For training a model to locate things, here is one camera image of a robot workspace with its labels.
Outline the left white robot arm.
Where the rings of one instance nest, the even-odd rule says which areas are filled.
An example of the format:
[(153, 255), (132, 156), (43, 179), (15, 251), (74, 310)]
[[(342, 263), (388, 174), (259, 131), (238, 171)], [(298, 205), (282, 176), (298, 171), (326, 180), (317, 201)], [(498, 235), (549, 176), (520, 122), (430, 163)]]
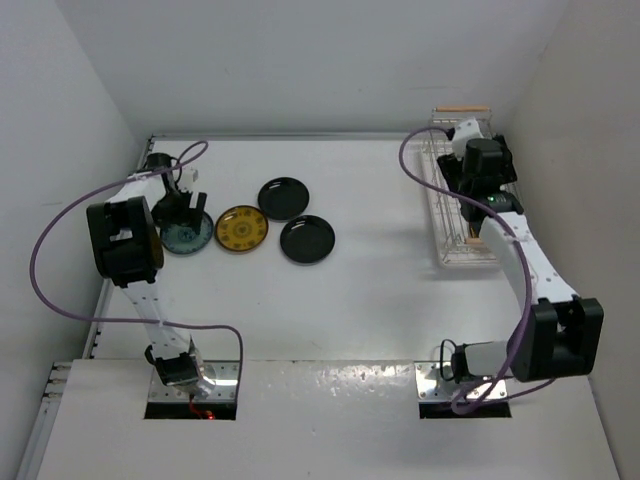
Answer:
[(178, 185), (169, 170), (177, 164), (166, 153), (148, 155), (118, 193), (88, 206), (86, 216), (98, 272), (125, 294), (144, 321), (145, 358), (164, 386), (194, 399), (205, 397), (212, 386), (192, 335), (169, 325), (160, 300), (162, 236), (174, 232), (191, 245), (211, 235), (204, 227), (207, 195)]

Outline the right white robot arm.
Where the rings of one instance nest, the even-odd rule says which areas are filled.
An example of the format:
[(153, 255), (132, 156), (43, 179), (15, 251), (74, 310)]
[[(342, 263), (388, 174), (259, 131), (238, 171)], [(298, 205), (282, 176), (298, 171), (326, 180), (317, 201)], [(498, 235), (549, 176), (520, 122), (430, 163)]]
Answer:
[(555, 270), (533, 236), (518, 198), (505, 190), (517, 179), (504, 140), (473, 134), (453, 137), (452, 153), (437, 163), (449, 190), (460, 195), (470, 229), (499, 261), (526, 313), (524, 332), (506, 341), (456, 346), (452, 380), (493, 376), (506, 359), (506, 374), (521, 382), (583, 376), (592, 372), (604, 310), (581, 297)]

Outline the blue floral green plate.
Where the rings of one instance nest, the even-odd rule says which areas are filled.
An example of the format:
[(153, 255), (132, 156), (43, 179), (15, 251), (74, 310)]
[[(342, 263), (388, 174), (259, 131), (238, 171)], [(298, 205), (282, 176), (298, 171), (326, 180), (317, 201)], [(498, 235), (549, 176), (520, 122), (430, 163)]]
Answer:
[(214, 235), (214, 223), (210, 215), (203, 213), (198, 233), (186, 226), (171, 225), (160, 230), (163, 247), (171, 254), (189, 256), (204, 249)]

